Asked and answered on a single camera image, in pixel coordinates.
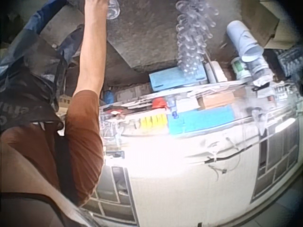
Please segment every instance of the floor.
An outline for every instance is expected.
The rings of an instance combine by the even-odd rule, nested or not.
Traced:
[[[285,227],[303,201],[303,178],[295,183],[268,209],[242,227]]]
[[[26,22],[47,0],[16,0],[14,10]],[[118,0],[120,16],[107,22],[106,82],[112,85],[129,85],[148,82],[148,74],[176,65],[177,0]],[[211,0],[220,15],[214,20],[213,39],[208,41],[212,60],[231,61],[235,49],[226,35],[226,26],[241,20],[241,0]],[[77,25],[83,15],[72,7],[63,8],[42,32],[50,43],[59,45]]]

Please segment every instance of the brown shirt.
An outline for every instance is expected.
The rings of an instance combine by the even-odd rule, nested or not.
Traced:
[[[68,108],[65,137],[68,139],[71,165],[80,199],[83,205],[93,193],[103,166],[103,145],[99,135],[99,99],[93,91],[77,93]],[[46,180],[58,190],[59,180],[54,161],[54,134],[56,124],[29,124],[6,130],[1,140],[26,157]]]

